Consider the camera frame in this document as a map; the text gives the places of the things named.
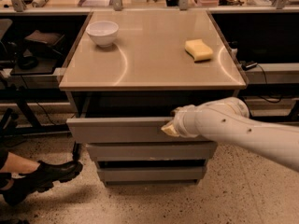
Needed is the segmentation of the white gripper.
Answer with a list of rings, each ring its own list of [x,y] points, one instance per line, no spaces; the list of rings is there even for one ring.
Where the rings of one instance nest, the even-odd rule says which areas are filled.
[[[199,132],[195,125],[196,106],[185,105],[183,107],[177,107],[170,112],[173,118],[173,125],[166,124],[161,130],[173,137],[195,138],[199,135]]]

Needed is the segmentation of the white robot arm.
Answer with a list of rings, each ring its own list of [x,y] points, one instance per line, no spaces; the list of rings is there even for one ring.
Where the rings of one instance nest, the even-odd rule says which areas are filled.
[[[162,131],[174,137],[201,135],[229,143],[299,171],[299,128],[253,120],[246,104],[238,98],[179,107]]]

